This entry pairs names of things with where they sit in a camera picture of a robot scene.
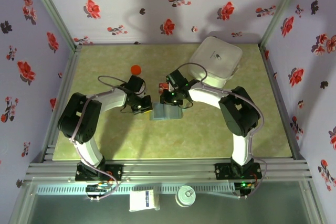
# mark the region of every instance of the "wall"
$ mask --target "wall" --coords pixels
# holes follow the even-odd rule
[[[336,219],[335,17],[335,0],[292,0],[266,45],[329,223]]]
[[[8,223],[42,149],[70,49],[40,0],[0,5],[0,223]]]
[[[280,0],[53,0],[76,43],[260,42]]]

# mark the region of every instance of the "small red object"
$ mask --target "small red object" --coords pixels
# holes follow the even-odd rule
[[[131,73],[135,76],[138,76],[139,74],[141,74],[141,68],[139,65],[133,65],[131,67]]]

